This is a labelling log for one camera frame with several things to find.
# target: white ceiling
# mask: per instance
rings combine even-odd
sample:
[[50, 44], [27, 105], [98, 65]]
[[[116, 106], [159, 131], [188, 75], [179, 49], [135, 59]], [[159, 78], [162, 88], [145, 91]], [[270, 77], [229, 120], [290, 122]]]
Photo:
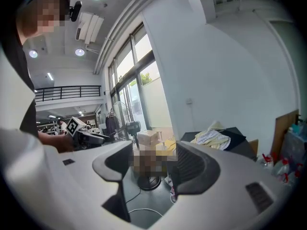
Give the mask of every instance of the white ceiling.
[[[71, 0], [71, 6], [78, 0]], [[82, 1], [82, 8], [80, 12], [90, 12], [104, 18], [103, 24], [99, 30], [96, 42], [90, 44], [90, 48], [101, 49], [107, 34], [120, 16], [126, 6], [132, 0], [80, 0]], [[50, 61], [50, 57], [62, 57], [74, 59], [82, 59], [90, 61], [93, 66], [96, 63], [98, 54], [85, 51], [85, 55], [78, 57], [75, 55], [77, 48], [85, 50], [84, 41], [75, 40], [75, 34], [78, 27], [78, 20], [76, 22], [66, 21], [65, 26], [55, 28], [53, 33], [48, 33], [36, 38], [28, 39], [24, 44], [24, 51], [27, 57], [28, 67], [35, 69], [37, 66], [36, 59], [29, 57], [29, 51], [35, 49], [38, 52], [38, 57]], [[44, 68], [44, 64], [39, 64], [40, 68]]]
[[68, 117], [73, 115], [78, 116], [79, 115], [78, 111], [82, 111], [84, 115], [87, 115], [93, 113], [98, 107], [99, 104], [95, 104], [95, 105], [83, 105], [83, 106], [65, 107], [53, 110], [39, 111], [36, 112], [36, 120], [42, 121], [42, 120], [52, 119], [48, 117], [49, 115], [54, 115], [56, 117]]

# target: cardboard box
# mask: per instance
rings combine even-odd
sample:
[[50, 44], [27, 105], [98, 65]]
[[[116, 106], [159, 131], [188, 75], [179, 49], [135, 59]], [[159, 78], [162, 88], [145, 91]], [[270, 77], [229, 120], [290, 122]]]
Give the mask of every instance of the cardboard box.
[[139, 144], [146, 147], [155, 147], [160, 143], [158, 133], [152, 130], [145, 130], [138, 133]]

